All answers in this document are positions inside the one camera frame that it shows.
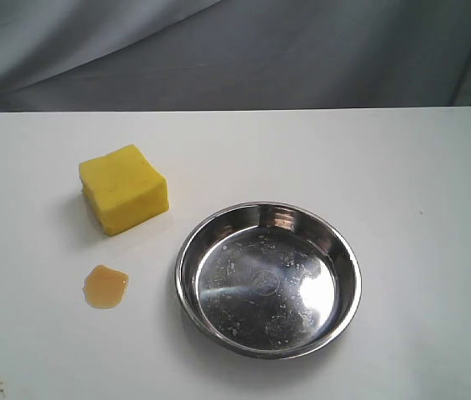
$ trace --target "table surface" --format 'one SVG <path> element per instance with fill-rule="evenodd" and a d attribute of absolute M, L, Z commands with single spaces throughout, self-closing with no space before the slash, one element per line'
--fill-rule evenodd
<path fill-rule="evenodd" d="M 78 164 L 136 144 L 171 209 L 105 237 Z M 358 314 L 322 351 L 261 361 L 182 315 L 173 265 L 234 203 L 306 208 L 349 241 Z M 83 279 L 129 274 L 96 310 Z M 470 399 L 471 108 L 0 114 L 0 398 Z"/>

